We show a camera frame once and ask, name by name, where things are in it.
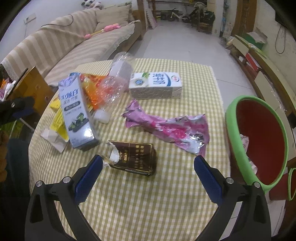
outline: striped sofa cover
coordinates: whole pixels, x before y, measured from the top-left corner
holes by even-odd
[[[106,60],[134,32],[134,22],[121,29],[85,40],[94,32],[99,9],[86,9],[57,18],[18,44],[1,62],[16,80],[26,68],[36,66],[49,85],[68,76],[78,65]]]

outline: yellow package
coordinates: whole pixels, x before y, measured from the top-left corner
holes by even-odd
[[[61,101],[59,100],[59,98],[55,98],[51,103],[50,103],[50,108],[57,113],[57,111],[59,110],[59,108],[61,107]]]
[[[50,125],[50,129],[55,131],[59,134],[59,136],[65,141],[69,141],[67,129],[65,126],[65,121],[62,113],[62,108],[59,108],[56,115],[54,116],[54,119],[52,121],[52,124]]]

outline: green rim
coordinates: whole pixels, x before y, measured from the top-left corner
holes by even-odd
[[[284,161],[282,165],[281,172],[279,173],[278,177],[274,180],[273,183],[266,185],[262,183],[257,176],[253,173],[251,165],[249,164],[249,160],[247,158],[247,155],[245,153],[245,150],[242,145],[242,140],[240,138],[240,133],[239,133],[239,128],[237,125],[237,114],[236,114],[236,109],[237,109],[237,104],[242,101],[242,100],[252,100],[260,103],[261,105],[265,106],[277,119],[282,133],[283,133],[283,138],[285,142],[285,155],[284,155]],[[228,132],[228,138],[230,141],[230,144],[232,146],[232,151],[234,153],[235,159],[237,161],[237,165],[239,167],[239,170],[241,174],[243,175],[243,178],[248,185],[252,185],[253,182],[259,182],[262,186],[262,189],[264,193],[272,189],[281,179],[285,167],[287,165],[287,159],[288,159],[288,139],[287,139],[287,133],[284,128],[283,122],[281,121],[280,117],[278,114],[275,112],[275,110],[267,104],[265,101],[255,97],[255,96],[239,96],[237,97],[227,108],[226,111],[226,127],[227,127],[227,132]]]
[[[293,198],[295,197],[295,194],[296,194],[296,190],[294,190],[293,197],[291,197],[291,179],[292,179],[292,174],[293,174],[294,170],[296,170],[296,168],[291,168],[291,170],[289,171],[289,176],[288,176],[288,197],[289,197],[289,201],[292,201]]]

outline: power outlet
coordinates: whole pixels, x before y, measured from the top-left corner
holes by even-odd
[[[28,24],[29,22],[33,21],[35,18],[36,18],[36,14],[33,13],[33,14],[31,14],[29,17],[26,17],[26,18],[24,19],[24,23],[25,23],[25,24]]]

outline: brown cigarette box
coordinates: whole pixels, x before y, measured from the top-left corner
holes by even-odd
[[[112,168],[150,176],[156,170],[156,151],[153,144],[110,140],[119,151],[119,161]]]

